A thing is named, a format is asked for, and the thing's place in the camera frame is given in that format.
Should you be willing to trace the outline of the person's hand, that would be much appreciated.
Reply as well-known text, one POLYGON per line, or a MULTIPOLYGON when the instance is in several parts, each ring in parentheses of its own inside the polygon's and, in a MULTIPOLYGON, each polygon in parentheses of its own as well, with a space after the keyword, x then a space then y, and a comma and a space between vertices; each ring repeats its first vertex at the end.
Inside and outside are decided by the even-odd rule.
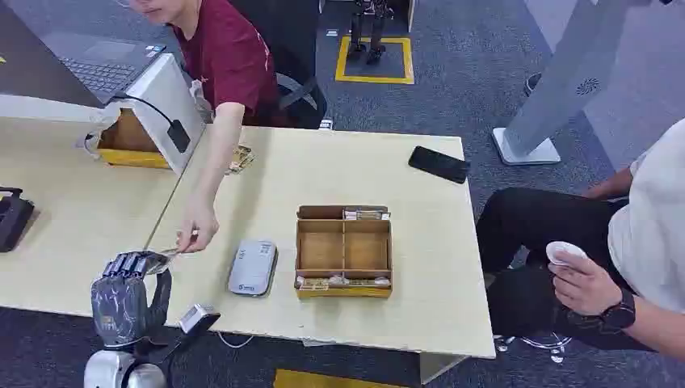
POLYGON ((213 202, 207 198, 192 200, 177 232, 176 251, 203 251, 219 230, 213 202))

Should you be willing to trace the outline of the person's hand with watch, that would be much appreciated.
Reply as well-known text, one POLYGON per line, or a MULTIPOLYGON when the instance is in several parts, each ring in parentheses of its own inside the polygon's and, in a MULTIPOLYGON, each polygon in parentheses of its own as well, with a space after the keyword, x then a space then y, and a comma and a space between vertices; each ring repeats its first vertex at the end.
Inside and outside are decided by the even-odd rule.
POLYGON ((574 312, 599 316, 622 300, 620 287, 608 272, 591 259, 556 251, 554 258, 562 265, 551 263, 553 287, 557 299, 574 312))

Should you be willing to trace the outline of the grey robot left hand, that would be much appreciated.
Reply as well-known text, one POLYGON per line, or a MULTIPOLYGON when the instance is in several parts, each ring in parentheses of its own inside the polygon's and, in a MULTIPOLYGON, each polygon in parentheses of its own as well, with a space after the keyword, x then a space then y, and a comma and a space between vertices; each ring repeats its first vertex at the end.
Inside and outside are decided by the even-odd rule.
POLYGON ((125 348, 166 323, 172 287, 170 257, 119 253, 90 287, 95 331, 105 348, 125 348))

